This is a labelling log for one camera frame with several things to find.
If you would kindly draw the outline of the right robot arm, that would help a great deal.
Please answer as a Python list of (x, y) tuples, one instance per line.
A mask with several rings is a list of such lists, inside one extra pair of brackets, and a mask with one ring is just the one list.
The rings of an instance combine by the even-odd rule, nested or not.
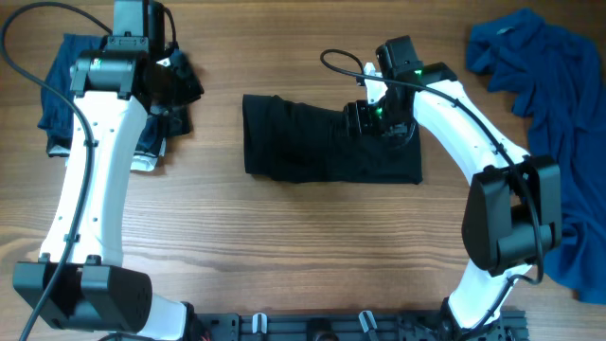
[(348, 134), (402, 147), (424, 127), (461, 169), (470, 185), (461, 227), (470, 261), (437, 329), (443, 340), (483, 336), (517, 282), (542, 281), (544, 256), (561, 243), (559, 166), (505, 137), (445, 63), (418, 58), (410, 37), (386, 41), (376, 57), (356, 76), (366, 98), (345, 107)]

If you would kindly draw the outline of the black polo shirt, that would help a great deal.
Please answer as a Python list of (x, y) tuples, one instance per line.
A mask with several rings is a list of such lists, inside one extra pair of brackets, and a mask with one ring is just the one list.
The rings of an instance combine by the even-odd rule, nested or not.
[(291, 183), (422, 181), (419, 133), (401, 147), (382, 136), (350, 136), (343, 113), (279, 96), (243, 96), (242, 119), (248, 174)]

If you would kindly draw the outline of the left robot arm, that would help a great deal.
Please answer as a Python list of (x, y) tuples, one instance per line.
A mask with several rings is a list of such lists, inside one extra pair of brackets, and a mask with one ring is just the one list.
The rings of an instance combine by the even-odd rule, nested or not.
[(59, 98), (74, 117), (56, 216), (35, 261), (20, 261), (14, 290), (32, 320), (115, 340), (206, 340), (192, 305), (156, 295), (123, 265), (122, 219), (137, 142), (153, 106), (183, 107), (202, 87), (173, 63), (176, 33), (157, 1), (118, 1), (106, 42), (81, 52)]

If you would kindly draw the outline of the blue polo shirt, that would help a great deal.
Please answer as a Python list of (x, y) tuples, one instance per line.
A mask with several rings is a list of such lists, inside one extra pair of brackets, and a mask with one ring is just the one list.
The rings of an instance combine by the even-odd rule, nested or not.
[(545, 272), (580, 301), (605, 302), (605, 80), (590, 40), (520, 9), (472, 28), (466, 66), (491, 76), (491, 92), (515, 94), (512, 112), (531, 117), (534, 155), (561, 170), (562, 242)]

